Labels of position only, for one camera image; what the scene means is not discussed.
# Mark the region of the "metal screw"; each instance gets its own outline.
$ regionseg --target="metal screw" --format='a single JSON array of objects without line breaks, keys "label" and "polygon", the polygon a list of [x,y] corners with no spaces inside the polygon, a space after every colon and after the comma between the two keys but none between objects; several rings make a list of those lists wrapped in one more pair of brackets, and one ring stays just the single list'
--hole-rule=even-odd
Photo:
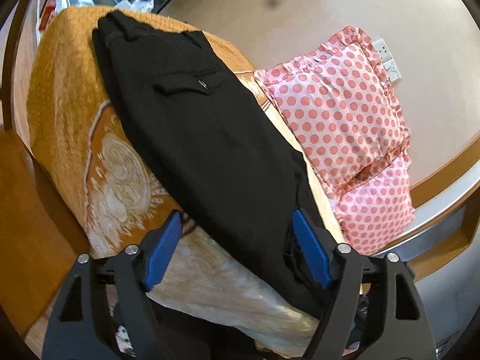
[{"label": "metal screw", "polygon": [[387,259],[388,261],[396,263],[397,261],[400,260],[400,257],[398,256],[398,254],[391,252],[387,254]]},{"label": "metal screw", "polygon": [[342,254],[348,254],[352,251],[352,248],[349,244],[339,244],[337,249]]},{"label": "metal screw", "polygon": [[138,253],[138,245],[129,245],[125,248],[125,253],[132,255]]},{"label": "metal screw", "polygon": [[88,262],[88,260],[90,259],[90,256],[86,253],[83,253],[81,254],[80,256],[78,256],[77,258],[77,261],[80,263],[80,264],[85,264]]}]

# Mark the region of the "light switch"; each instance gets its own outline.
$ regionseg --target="light switch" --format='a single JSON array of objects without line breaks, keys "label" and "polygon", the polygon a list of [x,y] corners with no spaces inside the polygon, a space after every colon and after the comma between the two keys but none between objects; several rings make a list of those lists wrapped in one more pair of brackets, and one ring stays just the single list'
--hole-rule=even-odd
[{"label": "light switch", "polygon": [[398,70],[397,62],[395,62],[393,58],[387,62],[383,62],[383,67],[387,71],[388,77],[392,83],[395,83],[402,78],[402,75]]}]

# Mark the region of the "blue gripper pad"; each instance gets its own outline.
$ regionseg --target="blue gripper pad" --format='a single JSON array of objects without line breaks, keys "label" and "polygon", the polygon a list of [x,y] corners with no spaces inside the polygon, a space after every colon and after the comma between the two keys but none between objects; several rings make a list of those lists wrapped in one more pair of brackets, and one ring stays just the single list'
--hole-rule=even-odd
[{"label": "blue gripper pad", "polygon": [[149,235],[153,232],[163,232],[156,246],[152,249],[149,247],[151,251],[146,256],[146,274],[143,284],[148,291],[151,291],[155,285],[162,281],[173,252],[180,241],[182,227],[182,215],[179,211],[174,210],[160,229],[147,233]]},{"label": "blue gripper pad", "polygon": [[330,261],[300,210],[296,210],[293,214],[293,232],[300,244],[313,279],[327,289],[332,283]]}]

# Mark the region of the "plastic bag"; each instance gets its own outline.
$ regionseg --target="plastic bag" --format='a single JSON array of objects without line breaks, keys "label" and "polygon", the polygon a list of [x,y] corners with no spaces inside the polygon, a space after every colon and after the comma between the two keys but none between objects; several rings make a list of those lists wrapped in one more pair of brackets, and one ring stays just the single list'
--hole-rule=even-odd
[{"label": "plastic bag", "polygon": [[128,0],[121,0],[121,2],[115,5],[115,8],[151,13],[153,5],[153,0],[133,0],[132,2]]}]

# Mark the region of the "white wall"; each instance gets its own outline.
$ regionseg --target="white wall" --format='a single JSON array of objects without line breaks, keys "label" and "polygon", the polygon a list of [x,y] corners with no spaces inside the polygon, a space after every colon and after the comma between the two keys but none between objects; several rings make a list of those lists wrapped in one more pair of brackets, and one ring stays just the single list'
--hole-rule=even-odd
[{"label": "white wall", "polygon": [[413,183],[480,131],[480,31],[461,0],[173,0],[162,14],[231,41],[258,68],[346,25],[384,38],[403,75],[396,91],[412,130]]}]

